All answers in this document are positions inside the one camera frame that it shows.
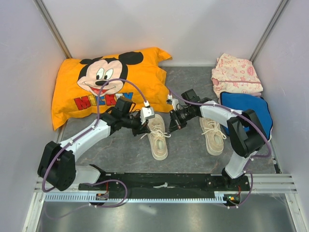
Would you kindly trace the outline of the beige lace shoe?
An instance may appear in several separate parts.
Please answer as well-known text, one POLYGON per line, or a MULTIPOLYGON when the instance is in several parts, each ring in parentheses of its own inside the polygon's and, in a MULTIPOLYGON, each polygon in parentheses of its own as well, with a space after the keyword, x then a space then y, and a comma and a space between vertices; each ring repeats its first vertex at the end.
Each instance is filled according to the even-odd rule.
POLYGON ((222 133, 220 124, 204 117, 199 118, 199 123, 203 131, 202 135, 205 136, 207 152, 212 156, 222 154, 226 135, 222 133))
MULTIPOLYGON (((160 125, 165 130, 165 123, 162 116, 155 114, 154 118, 149 119, 148 125, 154 127, 155 125, 160 125)), ((168 156, 168 148, 166 138, 149 140, 151 153, 155 160, 162 161, 168 156)))

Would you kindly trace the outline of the orange Mickey Mouse pillow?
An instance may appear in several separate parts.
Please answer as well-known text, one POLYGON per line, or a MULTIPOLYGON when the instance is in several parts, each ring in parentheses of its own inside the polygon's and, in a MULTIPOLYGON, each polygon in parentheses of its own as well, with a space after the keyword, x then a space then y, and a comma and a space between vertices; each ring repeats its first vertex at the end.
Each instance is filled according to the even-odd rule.
POLYGON ((66 59, 56 78, 51 117, 57 130, 70 118, 103 113, 119 97, 135 103, 136 110, 147 100, 156 112, 168 113, 167 73, 159 63, 172 56, 158 47, 98 58, 66 59))

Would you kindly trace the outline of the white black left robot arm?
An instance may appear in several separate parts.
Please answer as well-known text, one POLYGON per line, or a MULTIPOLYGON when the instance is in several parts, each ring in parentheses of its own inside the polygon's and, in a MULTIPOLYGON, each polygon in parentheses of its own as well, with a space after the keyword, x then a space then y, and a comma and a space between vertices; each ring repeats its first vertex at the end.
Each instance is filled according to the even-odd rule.
POLYGON ((77 159, 97 142, 108 138, 121 128, 132 130, 133 135, 150 133, 148 120, 155 116, 148 102, 135 112, 133 101, 120 97, 116 105, 99 114, 88 127, 69 139, 56 143, 50 141, 44 148, 38 167, 38 176, 52 188, 64 191, 72 184, 87 183, 95 190, 106 185, 103 171, 96 165, 76 165, 77 159))

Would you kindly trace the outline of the pink patterned folded garment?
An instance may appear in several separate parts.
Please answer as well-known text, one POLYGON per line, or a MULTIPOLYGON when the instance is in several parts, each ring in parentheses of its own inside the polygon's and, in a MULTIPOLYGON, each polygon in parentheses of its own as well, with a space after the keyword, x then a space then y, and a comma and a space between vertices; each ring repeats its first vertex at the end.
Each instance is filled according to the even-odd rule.
POLYGON ((263 87, 251 61, 222 54, 211 71, 213 91, 219 98, 222 92, 261 96, 263 87))

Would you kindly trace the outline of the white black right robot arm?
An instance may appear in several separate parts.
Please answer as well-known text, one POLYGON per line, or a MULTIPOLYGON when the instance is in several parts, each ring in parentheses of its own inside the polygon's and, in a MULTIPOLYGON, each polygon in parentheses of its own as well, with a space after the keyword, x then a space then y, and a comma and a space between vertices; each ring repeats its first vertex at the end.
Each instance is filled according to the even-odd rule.
POLYGON ((265 144, 269 145, 267 134, 252 109, 240 111, 222 106, 207 97, 200 98, 193 89, 181 95, 170 90, 167 103, 173 106, 169 133, 183 129, 194 117, 209 118, 228 128, 233 154, 222 171, 221 184, 226 190, 233 190, 239 184, 248 161, 265 144))

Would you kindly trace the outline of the blue folded cloth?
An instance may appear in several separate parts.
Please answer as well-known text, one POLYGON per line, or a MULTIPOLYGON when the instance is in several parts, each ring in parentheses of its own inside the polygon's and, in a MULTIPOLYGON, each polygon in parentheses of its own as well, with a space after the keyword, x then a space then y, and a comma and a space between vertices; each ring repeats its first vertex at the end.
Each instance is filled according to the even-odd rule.
POLYGON ((245 93, 220 93, 220 104, 235 110, 246 111, 252 109, 257 114, 259 121, 266 133, 267 140, 272 138, 273 119, 271 117, 268 103, 260 97, 245 93))

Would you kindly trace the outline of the aluminium frame rail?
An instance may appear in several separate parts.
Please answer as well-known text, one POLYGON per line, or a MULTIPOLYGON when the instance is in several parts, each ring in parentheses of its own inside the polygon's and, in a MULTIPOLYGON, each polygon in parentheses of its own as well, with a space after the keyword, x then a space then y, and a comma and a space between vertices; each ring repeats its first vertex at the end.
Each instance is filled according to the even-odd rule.
POLYGON ((117 183, 124 182, 128 189, 181 188, 218 192, 246 192, 252 189, 259 192, 295 192, 296 187, 289 174, 253 174, 228 180, 220 174, 194 173, 107 173, 95 170, 94 174, 77 174, 76 177, 61 179, 59 187, 46 181, 45 187, 50 190, 91 191, 96 189, 115 190, 117 183), (105 184, 114 179, 116 183, 105 184))

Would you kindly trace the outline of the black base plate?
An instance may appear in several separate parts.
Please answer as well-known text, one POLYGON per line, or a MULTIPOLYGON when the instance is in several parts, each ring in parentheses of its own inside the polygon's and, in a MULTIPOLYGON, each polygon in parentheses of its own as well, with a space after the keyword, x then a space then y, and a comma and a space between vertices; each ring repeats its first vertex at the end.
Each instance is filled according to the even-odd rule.
POLYGON ((96 187, 106 187, 102 181, 115 179, 124 182, 129 190, 158 189, 167 185, 173 189, 196 189, 205 191, 249 191, 248 177, 229 180, 226 176, 186 173, 102 173, 95 182, 96 187))

